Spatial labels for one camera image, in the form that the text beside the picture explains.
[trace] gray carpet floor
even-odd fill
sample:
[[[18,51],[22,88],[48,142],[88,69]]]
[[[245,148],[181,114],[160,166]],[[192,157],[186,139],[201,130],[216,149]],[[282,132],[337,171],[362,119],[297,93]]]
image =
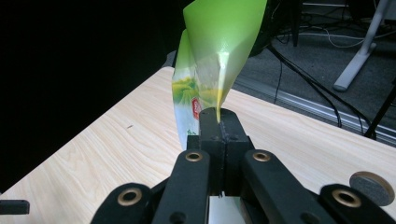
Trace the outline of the gray carpet floor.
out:
[[[326,30],[320,30],[319,27],[325,27]],[[394,29],[391,26],[389,29],[389,25],[384,25],[385,31],[381,28],[385,36],[378,34],[375,50],[347,91],[340,92],[334,90],[332,85],[360,49],[365,26],[349,21],[348,25],[337,23],[334,27],[334,19],[304,15],[296,47],[292,45],[290,36],[282,32],[272,40],[272,46],[323,88],[355,107],[371,121],[384,104],[393,88],[392,81],[396,78]],[[174,57],[175,53],[171,52],[164,66],[172,65]],[[247,59],[233,89],[339,126],[331,104],[301,76],[282,64],[269,49]],[[367,131],[368,124],[364,119],[360,122],[358,116],[343,102],[329,93],[324,95],[339,111],[341,128],[360,135]],[[395,130],[396,107],[391,106],[376,129],[376,140],[396,147]]]

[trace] white cable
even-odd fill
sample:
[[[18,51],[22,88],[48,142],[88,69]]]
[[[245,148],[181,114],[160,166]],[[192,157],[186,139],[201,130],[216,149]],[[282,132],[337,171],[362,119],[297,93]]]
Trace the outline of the white cable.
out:
[[[329,39],[329,42],[330,42],[333,46],[335,46],[335,47],[337,47],[337,48],[341,48],[341,49],[346,49],[346,48],[355,47],[355,46],[361,44],[361,43],[364,41],[364,37],[355,37],[355,36],[348,36],[348,35],[331,35],[327,29],[322,28],[322,27],[318,27],[318,26],[300,26],[300,28],[314,28],[314,29],[319,29],[319,30],[325,31],[325,32],[327,33],[326,35],[323,35],[323,34],[310,34],[310,33],[299,33],[299,35],[320,35],[320,36],[327,36],[328,39]],[[387,35],[392,35],[392,34],[394,34],[394,33],[396,33],[396,30],[395,30],[395,31],[388,32],[388,33],[383,34],[383,35],[377,35],[375,38],[381,38],[381,37],[384,37],[384,36],[387,36]],[[342,38],[348,38],[348,39],[359,39],[360,41],[357,42],[357,43],[355,43],[355,44],[348,45],[348,46],[339,46],[339,45],[336,45],[336,44],[334,44],[334,43],[332,42],[331,37],[342,37]]]

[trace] translucent green sheet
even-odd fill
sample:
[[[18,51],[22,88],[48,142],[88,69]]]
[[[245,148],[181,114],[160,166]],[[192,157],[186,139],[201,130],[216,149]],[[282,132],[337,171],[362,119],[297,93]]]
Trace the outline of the translucent green sheet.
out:
[[[266,0],[195,0],[183,10],[186,22],[172,91],[180,143],[198,134],[199,112],[218,111],[248,59],[259,33]]]

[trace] black cable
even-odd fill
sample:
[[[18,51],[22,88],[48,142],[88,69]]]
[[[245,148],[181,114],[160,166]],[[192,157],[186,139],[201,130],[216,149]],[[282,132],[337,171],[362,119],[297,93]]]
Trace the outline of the black cable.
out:
[[[282,79],[282,62],[279,60],[280,63],[280,73],[279,73],[279,79],[277,80],[277,85],[276,85],[276,91],[275,91],[275,99],[274,99],[274,105],[276,104],[276,99],[277,99],[277,92],[279,91],[279,86],[280,86],[280,80]]]
[[[289,41],[290,41],[290,34],[283,35],[283,36],[282,36],[282,39],[280,39],[280,38],[278,37],[278,35],[277,35],[277,36],[276,36],[276,39],[277,39],[277,41],[279,41],[281,44],[287,45],[287,44],[289,43]]]
[[[345,3],[344,3],[343,12],[341,13],[341,21],[343,21],[345,19],[344,15],[345,15],[346,9],[347,9],[347,1],[345,1]]]
[[[335,20],[335,21],[312,24],[311,21],[314,19],[314,17],[321,17],[321,18]],[[306,23],[306,26],[320,26],[320,27],[323,27],[329,31],[335,31],[335,30],[339,30],[339,29],[349,29],[351,31],[361,32],[361,33],[367,33],[368,26],[369,26],[369,24],[365,24],[363,22],[356,21],[353,19],[349,19],[349,20],[337,19],[337,18],[326,16],[326,15],[311,14],[311,13],[302,14],[301,23]]]
[[[335,11],[337,11],[339,9],[343,9],[343,13],[344,13],[345,7],[335,7],[333,10],[331,10],[331,11],[327,12],[326,14],[324,14],[324,16],[328,16],[329,14],[332,14],[332,13],[334,13]]]
[[[310,23],[310,22],[306,22],[305,24],[305,28],[301,28],[300,27],[300,32],[303,32],[305,30],[310,30],[312,27],[321,27],[322,29],[326,29],[328,31],[338,31],[338,30],[345,30],[348,29],[349,31],[354,31],[356,33],[361,33],[361,34],[366,34],[368,28],[354,28],[351,27],[351,25],[354,25],[353,23],[344,23],[344,22],[340,22],[340,21],[336,21],[336,22],[324,22],[324,23]]]
[[[319,94],[326,99],[326,101],[330,101],[319,89],[322,91],[325,91],[328,93],[331,97],[342,103],[343,105],[346,105],[355,115],[358,117],[360,125],[361,125],[361,133],[364,134],[363,130],[363,125],[361,123],[361,118],[363,118],[368,126],[371,125],[370,120],[368,120],[358,109],[356,109],[353,105],[347,103],[343,99],[341,99],[338,95],[334,94],[333,92],[329,91],[326,89],[324,86],[322,86],[319,82],[317,82],[312,76],[310,76],[308,73],[306,73],[302,68],[298,67],[296,64],[292,63],[289,59],[285,58],[282,54],[280,54],[272,45],[267,46],[267,48],[283,63],[285,64],[288,68],[290,68],[292,71],[297,73],[300,77],[303,78],[311,87],[314,88],[315,91],[319,92]]]
[[[332,101],[326,97],[323,92],[321,92],[314,84],[312,81],[310,81],[307,77],[305,77],[300,71],[295,69],[294,66],[290,64],[290,61],[286,59],[283,55],[281,55],[272,45],[269,45],[267,47],[282,63],[284,63],[288,68],[290,68],[292,71],[296,72],[297,74],[300,75],[300,77],[303,78],[303,80],[308,83],[323,99],[325,99],[329,105],[332,107],[335,116],[337,117],[337,126],[339,128],[342,127],[342,122],[341,122],[341,117],[340,114],[338,113],[338,109],[335,107],[335,105],[332,103]]]

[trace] dark background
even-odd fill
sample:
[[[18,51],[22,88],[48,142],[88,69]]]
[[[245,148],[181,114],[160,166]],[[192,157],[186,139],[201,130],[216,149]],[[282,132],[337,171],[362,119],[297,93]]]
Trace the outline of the dark background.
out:
[[[177,49],[185,5],[0,3],[0,192],[161,68]]]

